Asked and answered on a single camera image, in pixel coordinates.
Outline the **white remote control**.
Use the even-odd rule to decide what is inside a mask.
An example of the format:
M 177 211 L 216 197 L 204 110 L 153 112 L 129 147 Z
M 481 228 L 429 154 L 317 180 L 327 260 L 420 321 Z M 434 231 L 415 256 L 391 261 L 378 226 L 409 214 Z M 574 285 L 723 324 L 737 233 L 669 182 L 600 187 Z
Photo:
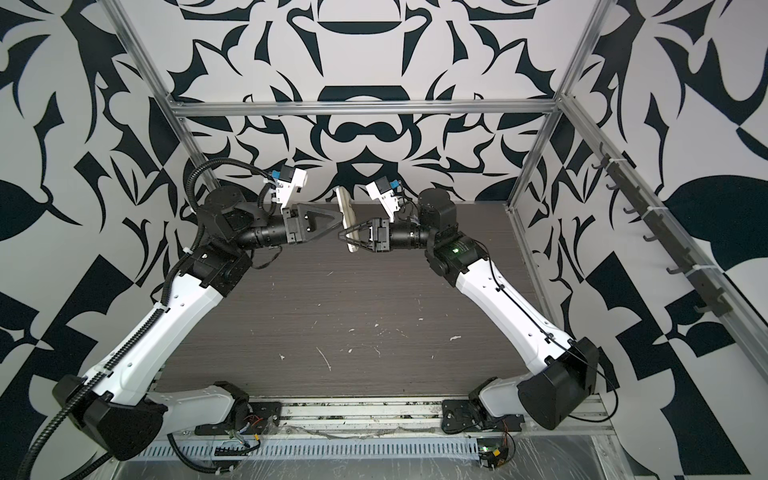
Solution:
M 342 232 L 339 234 L 339 238 L 343 240 L 350 253 L 356 253 L 359 247 L 353 244 L 352 241 L 358 241 L 358 231 L 354 230 L 346 233 L 346 230 L 357 224 L 356 214 L 353 209 L 352 197 L 349 191 L 343 186 L 337 186 L 334 188 L 339 211 L 342 213 Z

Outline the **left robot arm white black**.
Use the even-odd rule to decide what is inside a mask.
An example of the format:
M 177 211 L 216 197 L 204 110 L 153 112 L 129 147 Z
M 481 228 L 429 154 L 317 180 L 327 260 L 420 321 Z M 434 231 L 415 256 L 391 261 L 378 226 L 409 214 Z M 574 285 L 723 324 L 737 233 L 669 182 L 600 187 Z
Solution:
M 336 196 L 336 212 L 296 204 L 272 214 L 234 186 L 208 194 L 196 211 L 204 237 L 170 270 L 154 311 L 86 376 L 67 375 L 54 387 L 59 402 L 74 401 L 73 423 L 120 461 L 177 431 L 242 429 L 248 396 L 230 382 L 176 393 L 154 393 L 150 386 L 193 328 L 251 269 L 251 252 L 305 243 L 353 219 L 348 194 L 339 190 Z

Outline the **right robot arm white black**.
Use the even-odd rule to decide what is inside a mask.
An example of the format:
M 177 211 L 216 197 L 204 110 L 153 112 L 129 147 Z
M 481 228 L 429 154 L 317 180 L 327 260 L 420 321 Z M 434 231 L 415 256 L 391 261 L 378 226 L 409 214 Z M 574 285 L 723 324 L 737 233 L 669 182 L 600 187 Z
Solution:
M 413 219 L 400 219 L 402 200 L 375 194 L 384 218 L 358 222 L 349 193 L 339 187 L 343 215 L 340 239 L 370 252 L 421 249 L 430 268 L 477 305 L 516 349 L 528 372 L 495 378 L 472 394 L 475 409 L 493 419 L 527 414 L 540 427 L 556 429 L 595 391 L 599 352 L 588 338 L 573 339 L 545 318 L 500 273 L 487 247 L 460 231 L 448 193 L 430 188 L 415 204 Z

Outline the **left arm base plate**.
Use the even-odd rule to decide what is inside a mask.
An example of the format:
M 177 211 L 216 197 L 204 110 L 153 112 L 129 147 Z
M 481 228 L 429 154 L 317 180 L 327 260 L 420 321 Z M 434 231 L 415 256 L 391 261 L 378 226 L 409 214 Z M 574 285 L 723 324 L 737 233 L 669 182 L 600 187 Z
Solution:
M 197 436 L 225 435 L 237 431 L 241 435 L 263 434 L 281 421 L 283 404 L 279 401 L 237 403 L 224 421 L 197 426 Z

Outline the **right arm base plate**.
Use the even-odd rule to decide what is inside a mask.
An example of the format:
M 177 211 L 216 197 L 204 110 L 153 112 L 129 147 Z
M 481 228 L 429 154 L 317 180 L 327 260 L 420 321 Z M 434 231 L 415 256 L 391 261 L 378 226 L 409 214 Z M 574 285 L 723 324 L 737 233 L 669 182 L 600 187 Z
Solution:
M 441 402 L 441 430 L 447 435 L 473 432 L 521 432 L 525 418 L 520 414 L 493 417 L 479 400 Z

